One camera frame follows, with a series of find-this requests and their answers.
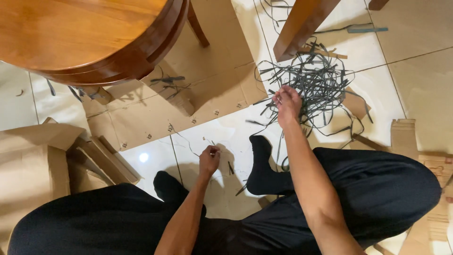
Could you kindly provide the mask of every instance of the wooden chair leg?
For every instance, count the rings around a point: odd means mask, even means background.
[[[112,95],[102,87],[83,86],[82,89],[86,94],[93,95],[100,104],[108,104],[113,99]]]
[[[274,45],[277,62],[292,59],[340,0],[296,0]]]
[[[189,11],[187,13],[187,20],[189,21],[190,27],[192,28],[193,33],[196,35],[198,41],[200,42],[200,45],[203,48],[206,48],[209,46],[209,42],[206,39],[206,36],[203,33],[203,30],[201,29],[200,23],[198,22],[197,15],[195,14],[195,11],[193,10],[192,2],[189,2]]]
[[[368,4],[369,10],[381,10],[389,0],[371,0]]]

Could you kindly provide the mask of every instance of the hand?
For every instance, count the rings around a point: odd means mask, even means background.
[[[208,145],[208,147],[200,154],[200,175],[211,178],[219,167],[219,163],[220,148]]]
[[[302,107],[302,99],[297,91],[290,86],[283,86],[272,97],[272,101],[277,105],[279,115],[277,117],[279,125],[284,129],[294,120],[299,123],[299,112]]]

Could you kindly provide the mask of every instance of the round wooden tabletop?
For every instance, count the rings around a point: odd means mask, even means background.
[[[89,65],[146,30],[173,0],[1,0],[0,60],[34,70]]]

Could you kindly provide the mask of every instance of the person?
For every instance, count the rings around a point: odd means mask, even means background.
[[[273,101],[290,172],[273,171],[269,142],[250,137],[249,192],[282,195],[259,212],[240,221],[205,217],[205,191],[220,160],[219,148],[208,146],[190,192],[158,172],[163,201],[131,184],[56,199],[17,224],[8,254],[362,255],[438,203],[439,183],[422,164],[386,152],[311,150],[297,120],[297,92],[283,87]]]

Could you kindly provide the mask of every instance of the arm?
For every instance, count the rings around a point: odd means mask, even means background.
[[[284,86],[273,101],[279,109],[294,189],[319,249],[323,255],[363,255],[346,226],[338,194],[300,127],[300,96]]]
[[[191,254],[197,239],[204,194],[220,161],[219,148],[208,146],[200,155],[200,174],[182,205],[165,227],[154,254]]]

